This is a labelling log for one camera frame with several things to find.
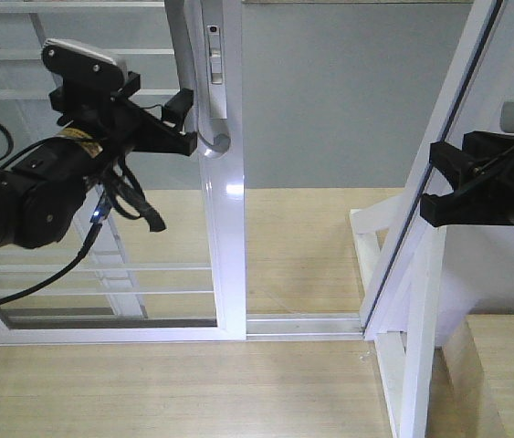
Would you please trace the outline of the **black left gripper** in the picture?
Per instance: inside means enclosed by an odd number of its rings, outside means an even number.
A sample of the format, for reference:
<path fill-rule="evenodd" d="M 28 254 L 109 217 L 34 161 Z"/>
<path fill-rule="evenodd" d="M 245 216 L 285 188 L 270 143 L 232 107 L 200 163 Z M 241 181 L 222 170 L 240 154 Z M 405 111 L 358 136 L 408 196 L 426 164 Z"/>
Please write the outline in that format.
<path fill-rule="evenodd" d="M 140 75 L 131 71 L 121 85 L 64 76 L 61 86 L 49 93 L 52 109 L 60 113 L 58 135 L 79 142 L 91 157 L 131 151 L 191 156 L 197 148 L 196 133 L 181 133 L 164 122 L 182 128 L 194 92 L 180 89 L 162 106 L 158 120 L 130 101 L 140 87 Z"/>

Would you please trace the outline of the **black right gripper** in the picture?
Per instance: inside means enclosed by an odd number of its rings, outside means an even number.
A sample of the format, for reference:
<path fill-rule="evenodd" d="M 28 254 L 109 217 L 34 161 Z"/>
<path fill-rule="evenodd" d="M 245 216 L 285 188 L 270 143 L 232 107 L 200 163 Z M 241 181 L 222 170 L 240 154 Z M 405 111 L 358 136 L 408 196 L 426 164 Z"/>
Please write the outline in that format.
<path fill-rule="evenodd" d="M 421 217 L 433 227 L 514 226 L 514 135 L 473 131 L 464 136 L 462 149 L 445 141 L 430 145 L 429 163 L 453 192 L 422 194 Z M 474 191 L 475 179 L 488 173 L 493 175 L 483 190 Z"/>

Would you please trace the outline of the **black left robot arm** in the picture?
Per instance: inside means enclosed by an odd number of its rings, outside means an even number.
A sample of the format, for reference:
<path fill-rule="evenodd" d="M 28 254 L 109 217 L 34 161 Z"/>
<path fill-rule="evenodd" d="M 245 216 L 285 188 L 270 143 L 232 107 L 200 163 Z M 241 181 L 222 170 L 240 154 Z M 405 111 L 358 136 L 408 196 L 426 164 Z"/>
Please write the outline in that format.
<path fill-rule="evenodd" d="M 131 102 L 139 88 L 139 75 L 130 73 L 122 86 L 64 79 L 50 93 L 62 131 L 0 160 L 0 247 L 60 241 L 97 184 L 119 214 L 145 220 L 153 232 L 165 230 L 126 157 L 132 151 L 191 155 L 196 135 L 183 125 L 194 93 L 181 89 L 156 119 Z"/>

